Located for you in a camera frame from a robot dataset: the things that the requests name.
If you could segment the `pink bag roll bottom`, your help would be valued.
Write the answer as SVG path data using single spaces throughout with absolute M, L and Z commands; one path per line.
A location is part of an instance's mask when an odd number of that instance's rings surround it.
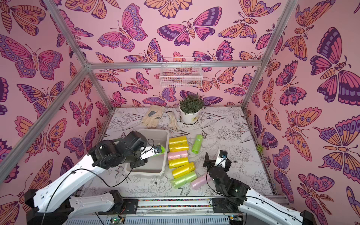
M 193 190 L 198 190 L 199 188 L 201 188 L 205 184 L 208 184 L 211 180 L 212 180 L 211 177 L 208 174 L 205 174 L 205 175 L 197 178 L 193 182 L 191 182 L 191 188 Z

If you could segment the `green bag roll bottom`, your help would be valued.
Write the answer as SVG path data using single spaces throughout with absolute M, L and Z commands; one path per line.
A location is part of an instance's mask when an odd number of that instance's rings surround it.
M 192 181 L 197 179 L 197 174 L 195 171 L 192 171 L 182 177 L 173 179 L 170 181 L 172 187 L 174 188 L 180 188 L 185 184 L 191 183 Z

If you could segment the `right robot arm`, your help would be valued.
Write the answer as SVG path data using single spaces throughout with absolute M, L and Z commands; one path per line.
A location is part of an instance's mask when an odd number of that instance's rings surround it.
M 231 160 L 228 152 L 221 150 L 216 159 L 205 154 L 203 167 L 205 181 L 214 182 L 212 191 L 219 197 L 212 198 L 210 205 L 215 213 L 240 213 L 253 216 L 268 225 L 315 225 L 314 215 L 309 211 L 295 211 L 264 197 L 249 185 L 231 178 L 227 172 Z

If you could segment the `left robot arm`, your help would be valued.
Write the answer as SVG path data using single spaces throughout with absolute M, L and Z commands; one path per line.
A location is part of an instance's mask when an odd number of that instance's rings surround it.
M 124 138 L 104 140 L 92 147 L 69 171 L 42 189 L 25 193 L 28 225 L 62 225 L 76 207 L 71 195 L 83 184 L 109 168 L 124 163 L 138 163 L 149 140 L 139 132 L 130 132 Z

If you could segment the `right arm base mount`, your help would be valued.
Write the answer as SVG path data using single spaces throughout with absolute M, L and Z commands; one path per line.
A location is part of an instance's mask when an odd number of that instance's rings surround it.
M 235 197 L 216 197 L 209 201 L 215 213 L 239 213 L 238 207 L 243 202 L 243 199 Z

